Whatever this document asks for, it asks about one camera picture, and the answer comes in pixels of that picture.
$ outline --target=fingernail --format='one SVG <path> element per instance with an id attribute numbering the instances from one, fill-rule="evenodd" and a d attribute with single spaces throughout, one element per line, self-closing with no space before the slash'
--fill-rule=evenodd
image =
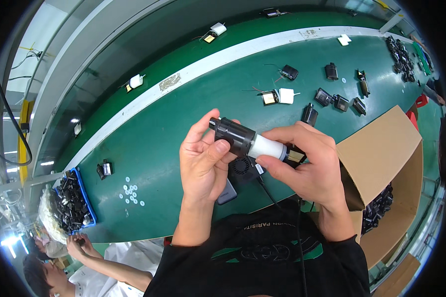
<path id="1" fill-rule="evenodd" d="M 216 143 L 216 150 L 217 150 L 219 153 L 227 152 L 227 151 L 228 151 L 228 146 L 229 146 L 229 145 L 230 145 L 230 144 L 227 143 L 225 140 L 220 140 L 220 141 L 218 141 L 218 142 Z"/>
<path id="2" fill-rule="evenodd" d="M 263 160 L 261 160 L 260 158 L 256 159 L 256 163 L 260 164 L 262 167 L 266 168 L 268 166 L 268 164 L 266 164 L 266 162 L 264 162 Z"/>

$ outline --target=blue plastic tray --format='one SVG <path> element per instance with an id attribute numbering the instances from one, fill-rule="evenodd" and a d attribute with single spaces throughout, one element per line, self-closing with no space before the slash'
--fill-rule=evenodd
<path id="1" fill-rule="evenodd" d="M 91 207 L 91 204 L 89 203 L 89 199 L 88 199 L 88 197 L 87 197 L 86 190 L 84 189 L 83 180 L 81 179 L 81 175 L 79 174 L 79 171 L 76 170 L 76 168 L 74 168 L 74 167 L 73 167 L 70 171 L 71 171 L 71 172 L 74 171 L 74 172 L 76 173 L 76 176 L 77 176 L 77 182 L 78 182 L 78 184 L 79 184 L 79 188 L 81 189 L 81 193 L 83 194 L 84 201 L 85 201 L 86 204 L 87 204 L 87 209 L 89 210 L 89 213 L 91 214 L 91 217 L 93 218 L 93 221 L 94 221 L 93 223 L 91 223 L 91 224 L 89 224 L 89 225 L 83 225 L 83 227 L 81 227 L 81 229 L 79 229 L 79 230 L 77 230 L 77 231 L 73 231 L 72 234 L 74 234 L 75 232 L 79 232 L 79 231 L 81 231 L 83 228 L 88 228 L 88 227 L 93 227 L 93 226 L 95 226 L 95 225 L 96 225 L 96 222 L 97 222 L 97 219 L 96 219 L 96 215 L 95 215 L 95 213 L 94 213 L 94 211 L 93 211 L 93 208 Z"/>

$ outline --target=black cable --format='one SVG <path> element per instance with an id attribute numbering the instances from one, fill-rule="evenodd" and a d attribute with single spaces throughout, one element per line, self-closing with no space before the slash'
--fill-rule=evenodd
<path id="1" fill-rule="evenodd" d="M 266 192 L 266 194 L 268 194 L 269 198 L 273 201 L 273 203 L 279 208 L 281 209 L 281 206 L 279 206 L 279 204 L 276 202 L 276 200 L 274 200 L 273 196 L 269 193 L 268 188 L 264 185 L 264 181 L 262 181 L 261 175 L 258 176 L 256 178 L 259 182 L 259 184 L 262 186 L 262 188 L 264 189 L 264 191 Z"/>
<path id="2" fill-rule="evenodd" d="M 31 75 L 17 76 L 17 77 L 9 78 L 8 81 L 18 79 L 18 78 L 31 78 Z"/>
<path id="3" fill-rule="evenodd" d="M 10 108 L 10 105 L 8 105 L 8 102 L 6 101 L 5 92 L 3 91 L 1 84 L 0 84 L 0 99 L 2 100 L 3 105 L 5 106 L 6 112 L 10 116 L 10 120 L 12 121 L 13 126 L 17 130 L 18 135 L 20 136 L 20 139 L 23 141 L 23 144 L 25 145 L 25 148 L 27 149 L 28 155 L 30 156 L 30 159 L 24 163 L 12 162 L 12 161 L 8 160 L 7 158 L 5 158 L 4 156 L 2 156 L 2 154 L 0 154 L 0 159 L 2 159 L 3 161 L 5 161 L 9 164 L 15 165 L 15 166 L 26 166 L 26 165 L 30 164 L 31 161 L 33 160 L 33 156 L 31 155 L 31 149 L 30 149 L 30 146 L 28 145 L 26 138 L 23 136 L 23 133 L 21 132 L 20 127 L 18 126 L 17 120 L 13 116 L 13 112 Z"/>
<path id="4" fill-rule="evenodd" d="M 303 252 L 303 244 L 301 243 L 301 235 L 299 233 L 299 223 L 301 222 L 301 206 L 302 206 L 302 199 L 299 199 L 299 208 L 297 209 L 297 223 L 296 223 L 296 231 L 297 231 L 297 241 L 299 243 L 299 252 L 301 253 L 301 271 L 302 271 L 302 279 L 303 279 L 303 296 L 307 297 L 307 286 L 306 286 L 306 270 L 304 267 L 304 252 Z"/>

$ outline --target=black t-shirt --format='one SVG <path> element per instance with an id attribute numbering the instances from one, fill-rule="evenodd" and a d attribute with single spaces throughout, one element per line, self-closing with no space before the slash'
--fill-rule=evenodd
<path id="1" fill-rule="evenodd" d="M 166 246 L 145 296 L 302 296 L 297 203 L 228 216 L 199 247 Z M 301 213 L 308 296 L 370 296 L 367 262 L 355 236 L 327 242 Z"/>

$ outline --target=black hair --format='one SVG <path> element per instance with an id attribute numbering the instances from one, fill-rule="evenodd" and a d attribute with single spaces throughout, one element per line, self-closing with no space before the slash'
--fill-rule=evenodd
<path id="1" fill-rule="evenodd" d="M 49 297 L 53 287 L 46 282 L 43 263 L 34 254 L 28 254 L 23 259 L 23 274 L 30 288 L 38 297 Z"/>
<path id="2" fill-rule="evenodd" d="M 46 255 L 45 253 L 41 252 L 38 248 L 38 246 L 35 243 L 35 239 L 34 238 L 29 238 L 28 241 L 26 242 L 25 246 L 27 246 L 27 248 L 29 249 L 30 253 L 35 254 L 35 256 L 41 260 L 51 260 L 50 257 L 48 257 L 48 255 Z"/>

